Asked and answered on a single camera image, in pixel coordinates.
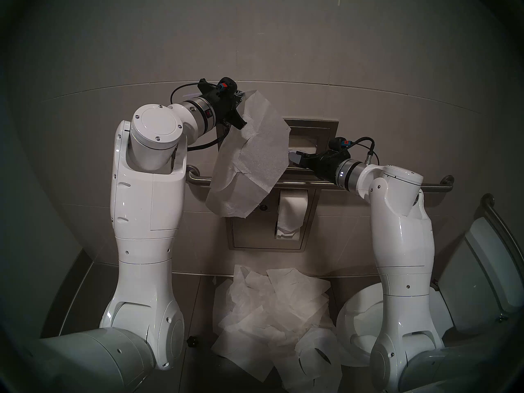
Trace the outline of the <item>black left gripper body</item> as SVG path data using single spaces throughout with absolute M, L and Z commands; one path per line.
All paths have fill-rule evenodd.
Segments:
M 237 111 L 239 104 L 234 104 L 234 101 L 231 99 L 231 94 L 235 90 L 219 91 L 218 89 L 212 89 L 207 93 L 207 101 L 213 110 L 215 124 L 228 123 L 236 129 L 243 129 L 247 123 Z

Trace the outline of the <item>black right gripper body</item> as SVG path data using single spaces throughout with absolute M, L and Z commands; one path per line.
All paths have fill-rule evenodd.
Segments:
M 340 164 L 349 159 L 347 150 L 327 150 L 310 158 L 310 170 L 319 179 L 337 183 Z

